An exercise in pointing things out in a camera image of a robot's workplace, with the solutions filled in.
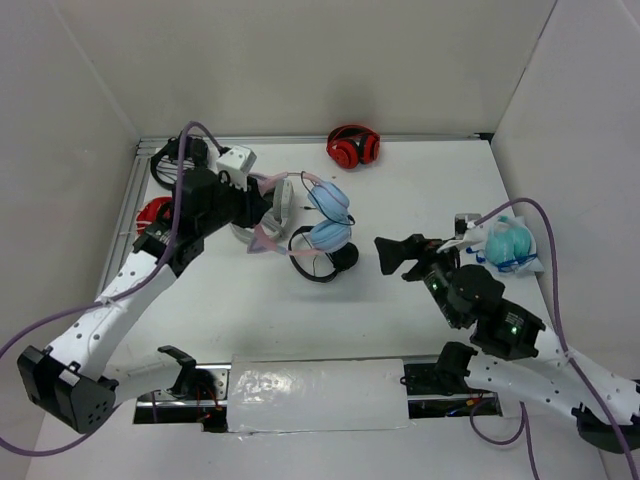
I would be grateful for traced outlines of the pink blue cat-ear headphones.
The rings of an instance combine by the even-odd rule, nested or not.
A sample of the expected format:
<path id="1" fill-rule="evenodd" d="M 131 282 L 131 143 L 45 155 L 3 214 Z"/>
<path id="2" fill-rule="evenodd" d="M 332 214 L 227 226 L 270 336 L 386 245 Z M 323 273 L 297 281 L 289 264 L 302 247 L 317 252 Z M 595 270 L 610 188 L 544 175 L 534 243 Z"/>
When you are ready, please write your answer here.
<path id="1" fill-rule="evenodd" d="M 324 220 L 313 226 L 309 232 L 311 247 L 302 250 L 285 248 L 272 241 L 263 227 L 257 224 L 253 228 L 254 233 L 248 243 L 247 253 L 259 254 L 270 251 L 290 257 L 318 256 L 334 253 L 349 243 L 355 220 L 349 212 L 349 198 L 334 183 L 305 171 L 283 172 L 259 180 L 260 193 L 265 193 L 271 187 L 275 187 L 279 180 L 289 177 L 300 179 L 302 186 L 307 190 L 308 200 L 324 217 Z"/>

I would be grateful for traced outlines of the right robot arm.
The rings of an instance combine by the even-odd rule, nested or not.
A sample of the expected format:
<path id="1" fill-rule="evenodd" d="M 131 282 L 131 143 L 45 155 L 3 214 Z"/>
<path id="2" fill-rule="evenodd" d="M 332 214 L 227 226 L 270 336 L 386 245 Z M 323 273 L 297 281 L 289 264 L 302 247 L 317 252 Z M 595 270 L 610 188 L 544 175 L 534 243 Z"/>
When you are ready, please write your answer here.
<path id="1" fill-rule="evenodd" d="M 574 420 L 579 436 L 598 449 L 638 449 L 638 382 L 563 349 L 550 326 L 505 299 L 502 282 L 482 266 L 461 264 L 457 249 L 443 241 L 415 234 L 374 244 L 382 274 L 414 261 L 403 280 L 423 283 L 447 324 L 470 333 L 467 342 L 443 347 L 434 368 L 441 388 L 507 393 Z"/>

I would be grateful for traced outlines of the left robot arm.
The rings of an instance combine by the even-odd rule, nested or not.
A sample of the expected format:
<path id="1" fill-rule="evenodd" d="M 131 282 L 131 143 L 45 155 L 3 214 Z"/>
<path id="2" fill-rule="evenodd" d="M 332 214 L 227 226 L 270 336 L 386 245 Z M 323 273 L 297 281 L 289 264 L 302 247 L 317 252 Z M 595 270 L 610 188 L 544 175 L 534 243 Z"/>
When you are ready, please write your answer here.
<path id="1" fill-rule="evenodd" d="M 28 398 L 75 432 L 90 434 L 118 405 L 151 390 L 176 399 L 193 394 L 196 362 L 175 347 L 162 346 L 137 366 L 109 360 L 146 309 L 203 252 L 209 235 L 229 224 L 253 227 L 271 206 L 253 177 L 239 187 L 226 171 L 187 171 L 95 306 L 45 348 L 29 346 L 20 354 Z"/>

